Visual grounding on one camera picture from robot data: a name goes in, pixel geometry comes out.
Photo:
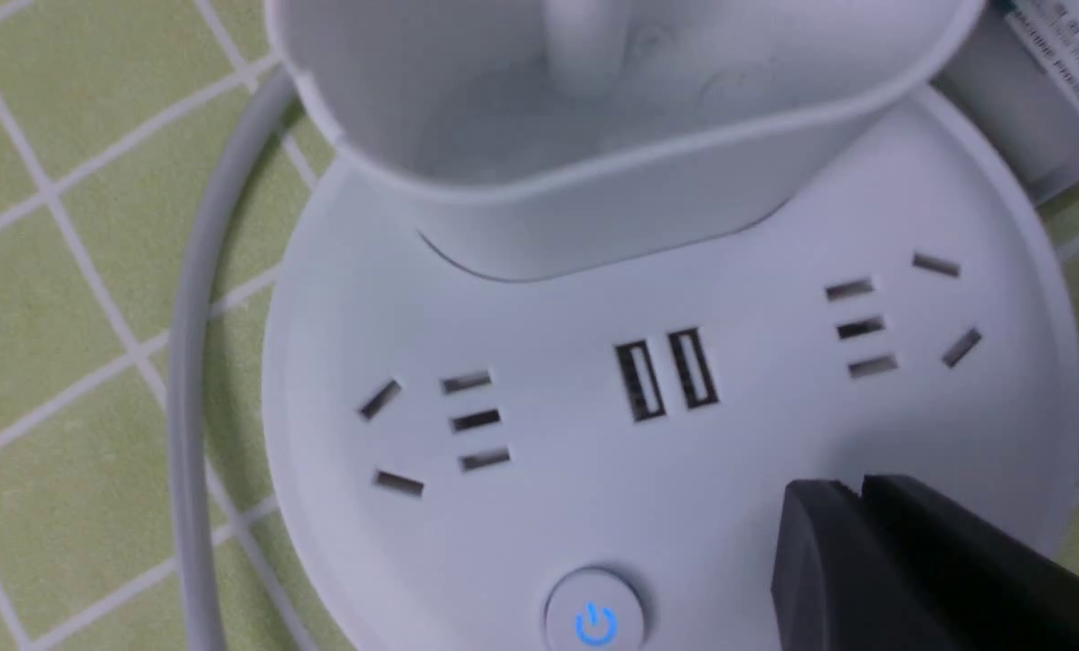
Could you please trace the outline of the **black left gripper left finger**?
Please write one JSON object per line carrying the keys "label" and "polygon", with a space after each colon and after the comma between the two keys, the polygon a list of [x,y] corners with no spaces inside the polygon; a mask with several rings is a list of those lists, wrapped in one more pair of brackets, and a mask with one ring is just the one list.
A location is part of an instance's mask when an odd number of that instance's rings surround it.
{"label": "black left gripper left finger", "polygon": [[783,650],[956,647],[860,497],[839,482],[786,486],[771,599]]}

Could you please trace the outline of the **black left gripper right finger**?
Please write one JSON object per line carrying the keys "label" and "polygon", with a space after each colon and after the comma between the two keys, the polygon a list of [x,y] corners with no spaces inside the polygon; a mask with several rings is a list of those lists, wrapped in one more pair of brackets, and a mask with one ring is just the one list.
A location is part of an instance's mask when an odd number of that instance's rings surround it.
{"label": "black left gripper right finger", "polygon": [[910,573],[976,650],[1079,650],[1079,577],[903,475],[863,478]]}

